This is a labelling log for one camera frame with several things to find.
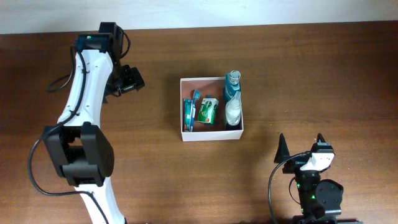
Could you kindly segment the green toothpaste tube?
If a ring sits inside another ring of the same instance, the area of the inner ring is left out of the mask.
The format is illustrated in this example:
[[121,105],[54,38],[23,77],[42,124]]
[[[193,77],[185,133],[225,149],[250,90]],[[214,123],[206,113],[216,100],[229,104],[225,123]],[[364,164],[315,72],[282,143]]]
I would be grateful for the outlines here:
[[192,123],[192,109],[193,104],[191,99],[184,99],[184,116],[183,116],[183,132],[191,132]]

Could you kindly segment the teal mouthwash bottle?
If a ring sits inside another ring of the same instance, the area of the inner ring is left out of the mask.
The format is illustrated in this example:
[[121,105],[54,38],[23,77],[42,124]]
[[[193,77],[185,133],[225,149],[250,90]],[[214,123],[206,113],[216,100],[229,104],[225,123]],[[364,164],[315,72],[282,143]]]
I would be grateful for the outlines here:
[[237,91],[241,91],[240,78],[241,74],[237,70],[232,70],[226,74],[225,86],[223,88],[223,99],[225,104],[232,99]]

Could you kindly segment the green white packet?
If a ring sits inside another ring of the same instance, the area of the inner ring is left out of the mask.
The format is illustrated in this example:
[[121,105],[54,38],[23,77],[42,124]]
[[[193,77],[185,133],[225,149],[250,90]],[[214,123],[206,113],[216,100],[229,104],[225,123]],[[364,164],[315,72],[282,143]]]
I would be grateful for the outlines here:
[[203,124],[214,124],[219,101],[216,98],[204,98],[202,100],[197,121]]

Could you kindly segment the blue white toothbrush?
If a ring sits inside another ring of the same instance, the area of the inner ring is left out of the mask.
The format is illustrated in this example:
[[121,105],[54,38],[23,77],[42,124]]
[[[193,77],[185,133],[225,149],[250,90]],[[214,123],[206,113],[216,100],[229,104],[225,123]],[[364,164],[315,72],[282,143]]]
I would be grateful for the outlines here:
[[197,100],[200,99],[200,90],[194,90],[193,91],[193,97],[192,97],[192,109],[191,109],[191,119],[190,119],[190,132],[193,132],[193,127],[195,123],[195,114],[196,114],[196,102]]

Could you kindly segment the clear spray bottle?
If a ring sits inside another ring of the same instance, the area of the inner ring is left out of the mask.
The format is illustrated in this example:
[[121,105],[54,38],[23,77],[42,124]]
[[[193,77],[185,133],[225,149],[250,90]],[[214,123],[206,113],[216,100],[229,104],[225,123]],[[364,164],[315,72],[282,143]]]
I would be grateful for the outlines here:
[[241,92],[237,91],[225,108],[224,124],[227,131],[239,129],[241,121],[242,103]]

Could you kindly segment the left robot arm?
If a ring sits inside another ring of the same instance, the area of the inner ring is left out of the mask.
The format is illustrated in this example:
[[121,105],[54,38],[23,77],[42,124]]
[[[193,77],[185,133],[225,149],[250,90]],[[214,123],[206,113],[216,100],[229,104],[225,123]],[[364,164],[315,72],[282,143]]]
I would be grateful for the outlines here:
[[100,128],[101,107],[108,95],[144,87],[136,67],[121,65],[128,35],[115,22],[102,22],[93,34],[81,34],[70,48],[72,84],[65,108],[55,126],[39,137],[57,175],[80,195],[93,223],[126,223],[111,185],[114,150]]

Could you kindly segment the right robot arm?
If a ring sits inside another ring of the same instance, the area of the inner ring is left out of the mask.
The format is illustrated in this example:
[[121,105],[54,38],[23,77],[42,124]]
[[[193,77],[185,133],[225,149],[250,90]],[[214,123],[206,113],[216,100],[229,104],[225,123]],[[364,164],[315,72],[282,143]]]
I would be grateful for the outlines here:
[[330,168],[335,157],[331,144],[319,133],[309,151],[291,156],[283,134],[274,163],[284,174],[293,174],[296,181],[301,215],[293,223],[336,223],[341,214],[344,188],[330,179],[321,179],[321,173]]

